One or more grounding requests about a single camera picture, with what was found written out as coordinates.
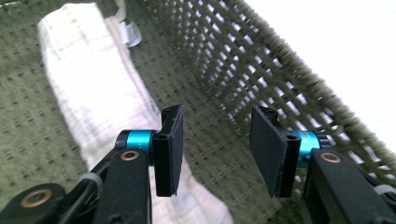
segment black gripper pad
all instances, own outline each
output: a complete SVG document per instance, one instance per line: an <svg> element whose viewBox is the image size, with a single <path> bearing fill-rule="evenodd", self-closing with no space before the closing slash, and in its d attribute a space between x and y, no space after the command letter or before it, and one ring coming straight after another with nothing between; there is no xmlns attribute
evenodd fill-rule
<svg viewBox="0 0 396 224"><path fill-rule="evenodd" d="M290 197L301 139L277 120L275 110L254 105L249 148L271 197Z"/></svg>
<svg viewBox="0 0 396 224"><path fill-rule="evenodd" d="M152 137L157 196L177 194L183 158L183 105L161 113L163 127Z"/></svg>

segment black plastic part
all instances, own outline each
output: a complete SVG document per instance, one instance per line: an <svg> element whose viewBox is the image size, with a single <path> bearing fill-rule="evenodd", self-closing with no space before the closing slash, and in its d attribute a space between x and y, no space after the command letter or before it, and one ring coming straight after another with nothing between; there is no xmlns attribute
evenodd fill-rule
<svg viewBox="0 0 396 224"><path fill-rule="evenodd" d="M162 111L163 128L152 137L157 196L177 194L183 157L183 106Z"/></svg>
<svg viewBox="0 0 396 224"><path fill-rule="evenodd" d="M396 223L395 214L358 168L328 149L312 152L302 208L306 223Z"/></svg>
<svg viewBox="0 0 396 224"><path fill-rule="evenodd" d="M283 128L275 110L254 105L249 148L271 197L290 197L300 152L300 137Z"/></svg>
<svg viewBox="0 0 396 224"><path fill-rule="evenodd" d="M122 158L124 153L136 155L133 151L138 153L135 159ZM93 223L151 223L147 154L139 149L117 152L111 160L102 192Z"/></svg>
<svg viewBox="0 0 396 224"><path fill-rule="evenodd" d="M128 141L128 135L131 130L123 130L120 132L120 134L117 136L116 139L116 144L113 149L111 149L100 161L98 164L96 164L93 169L91 170L91 173L96 173L98 174L101 170L106 169L108 164L110 163L111 159L113 158L114 154L116 154L118 151L125 149L126 148L126 143ZM102 175L101 177L104 177L106 175L106 172L101 172Z"/></svg>
<svg viewBox="0 0 396 224"><path fill-rule="evenodd" d="M320 133L320 132L314 132L314 134L317 136L320 144L321 149L332 149L332 144L330 143L329 138L327 138L325 133Z"/></svg>
<svg viewBox="0 0 396 224"><path fill-rule="evenodd" d="M56 223L64 195L64 188L58 184L42 184L27 189L4 208L0 214L0 223Z"/></svg>

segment wicker basket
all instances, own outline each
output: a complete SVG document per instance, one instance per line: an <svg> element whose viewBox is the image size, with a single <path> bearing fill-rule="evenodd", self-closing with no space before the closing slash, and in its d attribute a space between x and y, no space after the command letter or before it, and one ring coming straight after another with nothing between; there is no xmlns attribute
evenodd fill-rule
<svg viewBox="0 0 396 224"><path fill-rule="evenodd" d="M39 183L71 189L86 172L37 38L39 20L64 3L0 7L0 208ZM97 4L105 17L117 11L113 1ZM185 106L193 174L227 203L235 223L302 222L304 181L296 181L291 199L270 199L248 150L254 104L277 110L293 130L325 131L335 149L396 187L394 155L243 1L146 0L127 7L144 37L131 50L134 65L159 108ZM297 175L303 180L304 171Z"/></svg>

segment white fabric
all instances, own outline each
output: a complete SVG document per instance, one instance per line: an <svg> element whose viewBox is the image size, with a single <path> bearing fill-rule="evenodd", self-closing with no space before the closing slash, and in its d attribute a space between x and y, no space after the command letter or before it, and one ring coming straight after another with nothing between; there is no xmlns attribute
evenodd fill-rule
<svg viewBox="0 0 396 224"><path fill-rule="evenodd" d="M49 83L89 169L114 147L120 131L161 129L159 109L121 44L119 22L104 20L92 3L66 4L38 24ZM157 197L152 168L149 173L154 223L233 223L184 159L176 197Z"/></svg>

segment white cloth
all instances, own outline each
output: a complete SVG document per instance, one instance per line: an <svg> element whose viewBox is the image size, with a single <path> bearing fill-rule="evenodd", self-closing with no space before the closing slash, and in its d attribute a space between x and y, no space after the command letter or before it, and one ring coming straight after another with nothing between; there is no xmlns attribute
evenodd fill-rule
<svg viewBox="0 0 396 224"><path fill-rule="evenodd" d="M120 18L104 20L95 3L66 4L39 24L49 83L91 169L124 129L161 129L159 109L122 44ZM149 169L154 223L233 223L225 203L182 163L176 197L159 198Z"/></svg>

